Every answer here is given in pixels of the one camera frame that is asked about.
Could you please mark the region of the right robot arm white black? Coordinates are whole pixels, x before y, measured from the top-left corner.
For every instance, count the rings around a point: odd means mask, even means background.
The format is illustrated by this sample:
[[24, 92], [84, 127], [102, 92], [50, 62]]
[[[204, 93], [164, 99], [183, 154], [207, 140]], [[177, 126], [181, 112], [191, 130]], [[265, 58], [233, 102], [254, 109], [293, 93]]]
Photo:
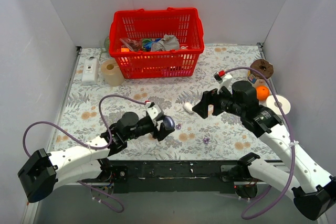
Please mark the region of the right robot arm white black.
[[319, 166], [294, 141], [282, 119], [270, 108], [259, 104], [256, 89], [248, 81], [237, 81], [232, 91], [226, 87], [205, 91], [192, 110], [202, 118], [223, 112], [240, 117], [242, 125], [270, 147], [290, 169], [287, 174], [258, 158], [238, 166], [238, 176], [248, 181], [253, 177], [273, 188], [285, 190], [296, 208], [308, 219], [317, 220], [335, 204], [335, 177]]

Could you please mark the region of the purple earbud charging case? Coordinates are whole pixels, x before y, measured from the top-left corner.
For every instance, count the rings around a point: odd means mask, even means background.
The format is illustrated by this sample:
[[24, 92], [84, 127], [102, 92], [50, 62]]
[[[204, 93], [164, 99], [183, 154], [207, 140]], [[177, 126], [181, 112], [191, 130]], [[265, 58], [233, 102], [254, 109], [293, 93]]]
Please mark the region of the purple earbud charging case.
[[165, 127], [166, 127], [167, 129], [175, 129], [175, 122], [174, 122], [174, 120], [173, 120], [170, 116], [168, 116], [168, 115], [166, 115], [166, 116], [164, 117], [164, 119], [163, 119], [163, 124], [165, 125]]

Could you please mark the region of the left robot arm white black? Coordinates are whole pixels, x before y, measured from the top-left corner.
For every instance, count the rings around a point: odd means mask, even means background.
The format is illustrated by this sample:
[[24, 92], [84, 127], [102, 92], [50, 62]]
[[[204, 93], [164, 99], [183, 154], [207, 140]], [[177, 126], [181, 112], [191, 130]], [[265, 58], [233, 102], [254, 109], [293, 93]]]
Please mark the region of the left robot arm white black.
[[115, 176], [103, 160], [121, 152], [129, 140], [151, 134], [158, 141], [174, 132], [175, 123], [170, 116], [156, 118], [147, 114], [140, 119], [134, 112], [125, 113], [109, 130], [85, 145], [61, 151], [34, 151], [18, 172], [18, 178], [29, 203], [39, 202], [55, 189], [79, 180], [108, 181]]

